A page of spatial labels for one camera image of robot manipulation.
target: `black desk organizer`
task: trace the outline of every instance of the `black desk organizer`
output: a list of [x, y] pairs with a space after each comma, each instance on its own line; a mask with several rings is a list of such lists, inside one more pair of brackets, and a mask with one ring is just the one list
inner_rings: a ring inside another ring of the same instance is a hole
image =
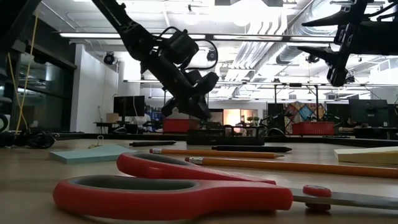
[[222, 126], [217, 129], [191, 129], [187, 133], [188, 145], [263, 146], [264, 128]]

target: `scissor handle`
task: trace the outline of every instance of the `scissor handle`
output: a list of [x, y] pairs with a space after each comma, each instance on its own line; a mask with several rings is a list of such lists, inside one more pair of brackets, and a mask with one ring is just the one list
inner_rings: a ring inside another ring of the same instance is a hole
[[55, 204], [78, 215], [122, 220], [186, 220], [206, 213], [288, 210], [291, 191], [250, 181], [160, 180], [92, 175], [57, 184]]
[[276, 184], [274, 180], [230, 174], [220, 170], [207, 169], [179, 159], [143, 152], [123, 153], [116, 163], [121, 172], [141, 178], [237, 180]]

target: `table surface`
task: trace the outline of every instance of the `table surface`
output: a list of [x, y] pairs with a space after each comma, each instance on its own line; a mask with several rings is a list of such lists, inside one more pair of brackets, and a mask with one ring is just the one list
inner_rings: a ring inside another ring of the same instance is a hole
[[[131, 141], [104, 140], [105, 144], [123, 144], [128, 146]], [[62, 151], [84, 149], [96, 140], [81, 139], [58, 141], [50, 149]], [[287, 146], [293, 151], [279, 159], [285, 162], [303, 162], [316, 164], [338, 164], [334, 157], [334, 149], [347, 148], [328, 144], [283, 144], [272, 143], [268, 146]], [[178, 142], [167, 149], [210, 149], [210, 146], [188, 146]], [[149, 147], [134, 148], [147, 152]], [[56, 209], [52, 201], [52, 190], [58, 181], [66, 178], [110, 174], [121, 175], [115, 162], [99, 162], [94, 164], [66, 165], [48, 159], [49, 151], [36, 149], [0, 149], [0, 223], [120, 223], [115, 220], [93, 220], [78, 217]], [[229, 167], [213, 167], [214, 169], [235, 172], [265, 179], [276, 180], [278, 185], [285, 187], [302, 187], [305, 184], [322, 185], [337, 192], [372, 194], [398, 197], [398, 180], [352, 177], [342, 175], [310, 174], [303, 172], [285, 172], [259, 169], [237, 169]], [[378, 210], [370, 208], [353, 208], [332, 206], [327, 214], [306, 212], [305, 205], [294, 202], [289, 211], [275, 214], [266, 213], [222, 213], [200, 217], [197, 220], [179, 221], [176, 223], [376, 223], [381, 219], [384, 223], [397, 223], [398, 211]], [[127, 223], [161, 223], [161, 222], [127, 222]]]

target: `scissors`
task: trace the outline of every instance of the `scissors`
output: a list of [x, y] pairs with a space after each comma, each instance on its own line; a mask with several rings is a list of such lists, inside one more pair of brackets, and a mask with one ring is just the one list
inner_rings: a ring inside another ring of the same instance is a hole
[[118, 169], [134, 177], [89, 175], [59, 182], [57, 207], [78, 215], [118, 220], [189, 220], [213, 212], [312, 209], [330, 205], [398, 210], [398, 198], [331, 192], [306, 185], [288, 189], [273, 180], [235, 175], [148, 153], [124, 153]]

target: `blue sticky note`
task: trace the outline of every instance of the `blue sticky note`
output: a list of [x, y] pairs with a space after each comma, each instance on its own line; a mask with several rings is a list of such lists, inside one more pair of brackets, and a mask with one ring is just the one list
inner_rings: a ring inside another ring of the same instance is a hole
[[50, 158], [65, 164], [82, 164], [91, 162], [115, 161], [120, 154], [125, 152], [137, 152], [123, 146], [109, 144], [92, 149], [74, 151], [50, 152]]

